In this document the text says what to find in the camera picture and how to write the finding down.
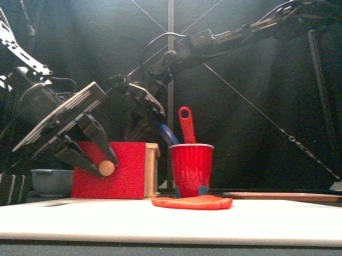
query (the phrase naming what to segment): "black backdrop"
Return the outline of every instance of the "black backdrop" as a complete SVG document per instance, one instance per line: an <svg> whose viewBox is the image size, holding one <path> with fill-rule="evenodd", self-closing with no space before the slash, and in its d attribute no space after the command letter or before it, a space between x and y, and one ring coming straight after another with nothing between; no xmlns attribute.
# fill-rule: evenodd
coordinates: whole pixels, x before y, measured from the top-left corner
<svg viewBox="0 0 342 256"><path fill-rule="evenodd" d="M55 76L72 78L79 88L139 66L147 43L167 31L167 0L31 0L24 1L36 35L28 36L20 1L1 1L1 8L21 47L54 70ZM175 0L174 27L178 33L207 28L214 34L255 22L281 0ZM319 36L323 74L329 87L329 104L341 146L341 67L342 28L331 25ZM151 49L156 52L164 40ZM1 74L16 65L1 49ZM307 146L341 175L341 162L333 158L325 127L322 102L317 87L307 35L278 40L267 38L210 61L238 92L286 132ZM182 72L175 78L175 111L192 108L196 137L215 146L213 187L230 189L326 189L333 177L299 151L279 129L204 67ZM114 141L124 140L127 115L132 103L111 93L94 115ZM179 138L180 128L174 130ZM17 126L15 138L27 133ZM167 150L160 140L160 182L166 179ZM55 159L37 160L36 167L60 165Z"/></svg>

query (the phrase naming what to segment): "white table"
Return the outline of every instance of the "white table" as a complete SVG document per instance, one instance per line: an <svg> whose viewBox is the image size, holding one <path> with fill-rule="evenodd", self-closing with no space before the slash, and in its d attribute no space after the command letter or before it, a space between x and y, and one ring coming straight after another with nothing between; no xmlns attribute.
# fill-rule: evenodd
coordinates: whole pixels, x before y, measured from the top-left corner
<svg viewBox="0 0 342 256"><path fill-rule="evenodd" d="M0 207L0 216L3 241L342 248L342 208L293 201L194 211L150 199L62 199Z"/></svg>

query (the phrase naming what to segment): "red cup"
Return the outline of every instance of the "red cup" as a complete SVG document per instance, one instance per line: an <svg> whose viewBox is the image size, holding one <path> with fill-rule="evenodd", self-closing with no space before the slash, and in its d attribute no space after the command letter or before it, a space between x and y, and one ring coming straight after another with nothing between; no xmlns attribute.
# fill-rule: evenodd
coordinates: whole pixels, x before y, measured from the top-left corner
<svg viewBox="0 0 342 256"><path fill-rule="evenodd" d="M176 197L206 195L210 188L214 146L176 144L170 147Z"/></svg>

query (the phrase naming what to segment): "cable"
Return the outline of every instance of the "cable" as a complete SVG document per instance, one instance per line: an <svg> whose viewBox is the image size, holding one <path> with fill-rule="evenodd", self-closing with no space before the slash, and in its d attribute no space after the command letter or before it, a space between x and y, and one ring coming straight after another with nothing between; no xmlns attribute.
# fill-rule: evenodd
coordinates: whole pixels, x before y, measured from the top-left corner
<svg viewBox="0 0 342 256"><path fill-rule="evenodd" d="M182 35L182 34L178 34L178 33L174 33L174 32L166 32L163 33L162 35L159 35L144 47L143 49L143 52L142 52L142 55L140 55L140 63L139 63L139 67L140 67L140 70L142 70L142 81L144 81L144 56L146 56L146 52L147 50L151 48L151 46L154 46L154 44L164 37L167 36L174 36L174 37L178 37L178 38L184 38L187 35Z"/></svg>

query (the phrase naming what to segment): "gray bowl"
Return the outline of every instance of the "gray bowl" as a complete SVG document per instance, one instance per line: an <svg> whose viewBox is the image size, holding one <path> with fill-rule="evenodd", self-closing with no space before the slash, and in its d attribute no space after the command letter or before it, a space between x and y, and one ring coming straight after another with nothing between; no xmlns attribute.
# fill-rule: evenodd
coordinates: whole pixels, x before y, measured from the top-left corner
<svg viewBox="0 0 342 256"><path fill-rule="evenodd" d="M42 197L67 197L71 195L74 170L33 169L32 186Z"/></svg>

